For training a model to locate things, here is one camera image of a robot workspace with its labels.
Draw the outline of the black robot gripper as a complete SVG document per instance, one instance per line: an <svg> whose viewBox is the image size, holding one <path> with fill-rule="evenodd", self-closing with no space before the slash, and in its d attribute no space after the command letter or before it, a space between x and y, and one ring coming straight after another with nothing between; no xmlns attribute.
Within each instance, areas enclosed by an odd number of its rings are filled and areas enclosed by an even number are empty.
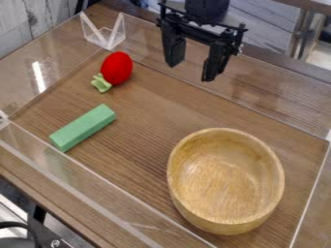
<svg viewBox="0 0 331 248"><path fill-rule="evenodd" d="M164 59L170 68L185 59L186 39L209 47L202 64L202 81L213 81L229 57L240 52L244 22L228 15L229 0L160 0L157 27L161 31Z"/></svg>

